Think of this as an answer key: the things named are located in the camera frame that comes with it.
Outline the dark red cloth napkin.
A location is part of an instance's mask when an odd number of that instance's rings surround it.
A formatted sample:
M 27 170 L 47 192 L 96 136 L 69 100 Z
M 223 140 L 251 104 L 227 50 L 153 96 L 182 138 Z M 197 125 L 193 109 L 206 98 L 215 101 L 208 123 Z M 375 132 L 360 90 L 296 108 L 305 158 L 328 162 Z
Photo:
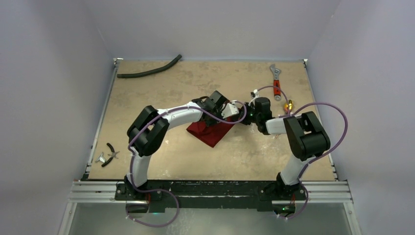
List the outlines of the dark red cloth napkin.
M 237 115 L 222 120 L 227 122 L 235 122 L 238 120 L 236 116 Z M 190 124 L 186 130 L 206 145 L 214 147 L 232 127 L 232 124 L 226 124 L 223 122 L 206 127 L 205 123 L 199 120 L 198 122 Z

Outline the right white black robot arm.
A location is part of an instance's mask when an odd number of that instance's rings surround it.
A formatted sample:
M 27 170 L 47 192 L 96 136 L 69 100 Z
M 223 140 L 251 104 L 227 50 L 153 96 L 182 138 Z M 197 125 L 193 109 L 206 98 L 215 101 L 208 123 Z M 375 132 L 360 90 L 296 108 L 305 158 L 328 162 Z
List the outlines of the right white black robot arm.
M 330 149 L 328 134 L 314 112 L 299 116 L 274 117 L 271 102 L 266 97 L 256 98 L 253 104 L 245 102 L 242 110 L 242 124 L 255 124 L 264 135 L 286 134 L 292 155 L 285 168 L 277 175 L 275 193 L 280 199 L 287 199 L 294 193 L 294 186 L 300 183 L 304 167 L 316 157 Z

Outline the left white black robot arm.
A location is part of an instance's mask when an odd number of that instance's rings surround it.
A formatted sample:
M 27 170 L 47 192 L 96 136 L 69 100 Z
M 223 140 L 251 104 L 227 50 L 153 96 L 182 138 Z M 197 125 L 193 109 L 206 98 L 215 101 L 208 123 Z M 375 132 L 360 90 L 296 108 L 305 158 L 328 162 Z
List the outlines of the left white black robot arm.
M 127 131 L 128 149 L 133 161 L 127 179 L 130 185 L 127 194 L 133 200 L 140 200 L 146 194 L 145 183 L 151 156 L 160 148 L 168 130 L 188 124 L 187 132 L 214 147 L 232 128 L 222 112 L 229 100 L 220 92 L 203 96 L 190 102 L 168 109 L 146 106 Z

